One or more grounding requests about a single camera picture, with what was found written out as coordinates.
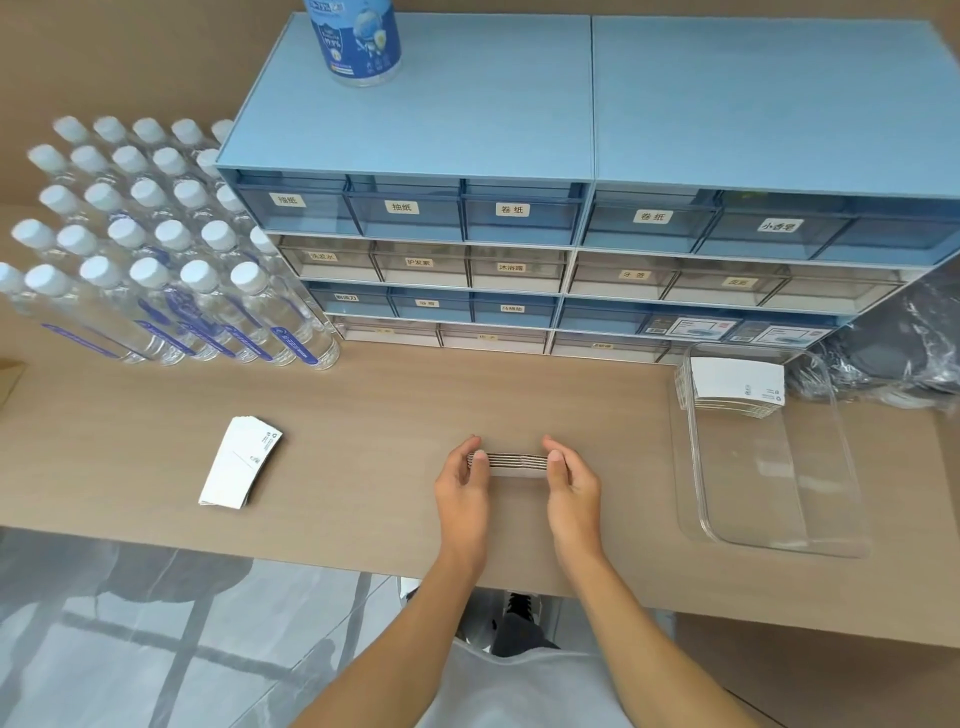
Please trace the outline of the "person's right hand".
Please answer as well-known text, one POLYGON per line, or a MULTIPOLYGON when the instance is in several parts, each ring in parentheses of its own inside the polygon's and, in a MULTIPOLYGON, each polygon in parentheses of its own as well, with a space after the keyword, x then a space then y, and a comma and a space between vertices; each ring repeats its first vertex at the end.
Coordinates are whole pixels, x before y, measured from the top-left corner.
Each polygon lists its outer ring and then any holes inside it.
POLYGON ((547 455, 550 451, 574 452, 574 465, 571 465, 573 485, 548 485, 547 501, 547 518, 558 563, 565 573, 571 575, 581 562, 604 556, 601 537, 601 480, 575 449, 548 435, 542 437, 541 443, 547 455))

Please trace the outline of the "dark items in plastic wrap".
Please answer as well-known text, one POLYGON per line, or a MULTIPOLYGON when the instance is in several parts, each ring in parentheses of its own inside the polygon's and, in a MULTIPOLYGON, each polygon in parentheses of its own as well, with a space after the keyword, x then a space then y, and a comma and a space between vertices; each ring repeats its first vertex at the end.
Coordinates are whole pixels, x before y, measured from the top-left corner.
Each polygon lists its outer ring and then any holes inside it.
POLYGON ((812 349, 826 373, 800 359, 791 393, 810 401, 875 402, 960 413, 960 253, 812 349))

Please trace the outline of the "blue labelled clear canister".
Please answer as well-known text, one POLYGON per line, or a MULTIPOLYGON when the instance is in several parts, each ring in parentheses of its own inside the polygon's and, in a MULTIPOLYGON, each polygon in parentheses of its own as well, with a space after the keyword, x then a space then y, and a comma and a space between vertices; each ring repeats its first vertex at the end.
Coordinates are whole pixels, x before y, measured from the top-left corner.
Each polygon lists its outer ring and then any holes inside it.
POLYGON ((328 70, 366 88, 394 78, 402 43, 393 0, 303 0, 328 70))

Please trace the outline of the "person's right forearm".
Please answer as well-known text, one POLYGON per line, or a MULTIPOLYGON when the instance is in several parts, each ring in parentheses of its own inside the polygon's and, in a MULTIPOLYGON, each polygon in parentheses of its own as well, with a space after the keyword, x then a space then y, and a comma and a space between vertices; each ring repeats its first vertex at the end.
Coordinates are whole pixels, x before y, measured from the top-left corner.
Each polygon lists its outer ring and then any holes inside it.
POLYGON ((602 551, 558 555, 634 728, 758 728, 654 622, 602 551))

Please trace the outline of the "white paper sleeve pile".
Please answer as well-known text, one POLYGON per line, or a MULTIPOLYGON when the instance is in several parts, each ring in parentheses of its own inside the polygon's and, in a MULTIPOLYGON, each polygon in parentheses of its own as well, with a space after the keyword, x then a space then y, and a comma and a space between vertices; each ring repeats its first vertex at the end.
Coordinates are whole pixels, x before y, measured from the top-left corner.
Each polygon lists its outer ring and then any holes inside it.
POLYGON ((253 416, 230 421, 200 491, 198 504, 242 509, 282 431, 253 416))

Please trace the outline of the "person's white shirt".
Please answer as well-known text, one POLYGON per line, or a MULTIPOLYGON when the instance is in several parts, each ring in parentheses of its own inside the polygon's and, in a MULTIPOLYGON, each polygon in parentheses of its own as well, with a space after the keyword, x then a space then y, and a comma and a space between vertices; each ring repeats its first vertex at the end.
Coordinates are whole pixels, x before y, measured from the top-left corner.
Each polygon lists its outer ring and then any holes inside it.
POLYGON ((605 661, 535 648, 499 658, 456 640, 415 728, 634 728, 605 661))

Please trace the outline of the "group of clear water bottles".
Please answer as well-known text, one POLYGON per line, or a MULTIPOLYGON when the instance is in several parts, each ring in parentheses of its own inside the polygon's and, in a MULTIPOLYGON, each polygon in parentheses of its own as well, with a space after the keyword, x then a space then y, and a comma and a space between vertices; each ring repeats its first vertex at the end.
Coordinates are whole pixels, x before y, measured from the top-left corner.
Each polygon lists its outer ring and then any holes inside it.
POLYGON ((278 247, 227 186, 219 148, 191 119, 88 129, 54 120, 69 145, 27 152, 57 219, 19 220, 11 238, 39 264, 0 261, 0 300, 42 330, 110 361, 170 367, 225 360, 315 371, 340 347, 278 247))

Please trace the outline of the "white paper sleeve bundle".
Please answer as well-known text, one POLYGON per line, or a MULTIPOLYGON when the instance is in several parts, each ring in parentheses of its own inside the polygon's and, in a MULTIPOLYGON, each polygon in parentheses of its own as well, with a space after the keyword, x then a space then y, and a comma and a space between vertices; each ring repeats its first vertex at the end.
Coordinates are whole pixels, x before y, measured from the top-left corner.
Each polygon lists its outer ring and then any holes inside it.
POLYGON ((694 356, 678 366, 680 408, 731 411, 763 419, 786 406, 785 367, 748 359, 694 356))

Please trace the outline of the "person's dark trouser leg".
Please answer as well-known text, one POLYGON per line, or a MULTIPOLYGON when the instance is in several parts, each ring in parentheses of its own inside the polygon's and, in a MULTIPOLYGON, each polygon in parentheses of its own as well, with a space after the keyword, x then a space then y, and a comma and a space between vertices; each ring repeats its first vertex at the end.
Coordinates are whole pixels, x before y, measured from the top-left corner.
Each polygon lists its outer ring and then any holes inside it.
POLYGON ((496 629, 489 653, 497 658, 512 658, 530 650, 558 650, 558 645, 546 638, 545 632, 532 618, 520 613, 503 614, 496 629))

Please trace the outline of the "person's left forearm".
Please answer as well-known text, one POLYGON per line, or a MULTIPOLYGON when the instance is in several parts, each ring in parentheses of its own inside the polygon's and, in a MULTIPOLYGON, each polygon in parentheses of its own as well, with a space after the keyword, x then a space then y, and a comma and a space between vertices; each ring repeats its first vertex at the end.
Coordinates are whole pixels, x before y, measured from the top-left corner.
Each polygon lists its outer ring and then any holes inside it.
POLYGON ((443 545, 413 599, 290 728, 415 728, 437 696, 484 559, 443 545))

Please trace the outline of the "blue drawer cabinet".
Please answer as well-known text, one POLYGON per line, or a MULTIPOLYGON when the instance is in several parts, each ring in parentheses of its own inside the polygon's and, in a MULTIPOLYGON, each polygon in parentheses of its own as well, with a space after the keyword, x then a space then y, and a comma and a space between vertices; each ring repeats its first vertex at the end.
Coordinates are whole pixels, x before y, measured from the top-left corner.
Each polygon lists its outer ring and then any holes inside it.
POLYGON ((590 18, 550 353, 809 349, 960 255, 960 64, 910 21, 590 18))
POLYGON ((392 18, 398 70, 356 86, 294 14, 222 176, 344 333, 548 355, 595 191, 592 21, 392 18))

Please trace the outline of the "clear plastic tray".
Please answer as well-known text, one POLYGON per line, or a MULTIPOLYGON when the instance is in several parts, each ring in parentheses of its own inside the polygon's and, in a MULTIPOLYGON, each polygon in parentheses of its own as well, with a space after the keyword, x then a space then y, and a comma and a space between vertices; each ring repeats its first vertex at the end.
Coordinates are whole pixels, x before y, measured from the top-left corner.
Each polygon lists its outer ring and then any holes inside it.
POLYGON ((861 559, 871 553, 866 509, 836 397, 790 392, 795 359, 821 373, 809 350, 691 344, 667 385, 675 503, 680 529, 694 541, 754 550, 861 559), (674 383, 687 358, 766 361, 784 367, 786 405, 766 418, 681 408, 674 383))

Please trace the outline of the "stack of paper sleeves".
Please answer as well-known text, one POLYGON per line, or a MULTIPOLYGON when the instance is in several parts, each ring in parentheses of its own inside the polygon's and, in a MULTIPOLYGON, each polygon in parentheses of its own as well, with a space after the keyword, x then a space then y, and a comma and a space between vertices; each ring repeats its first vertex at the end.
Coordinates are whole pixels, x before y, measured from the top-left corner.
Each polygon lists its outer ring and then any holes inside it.
POLYGON ((546 480, 547 458, 541 455, 489 452, 486 455, 492 478, 546 480))

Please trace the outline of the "person's left hand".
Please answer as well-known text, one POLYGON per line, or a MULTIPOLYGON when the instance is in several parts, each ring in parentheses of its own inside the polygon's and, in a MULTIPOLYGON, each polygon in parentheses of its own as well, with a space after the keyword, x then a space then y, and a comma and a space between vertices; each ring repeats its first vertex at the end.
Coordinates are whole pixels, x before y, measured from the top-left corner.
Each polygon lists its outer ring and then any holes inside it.
POLYGON ((482 439, 472 435, 457 445, 435 481, 441 550, 457 553, 465 562, 481 569, 486 561, 490 516, 490 485, 467 484, 468 456, 485 452, 482 439))

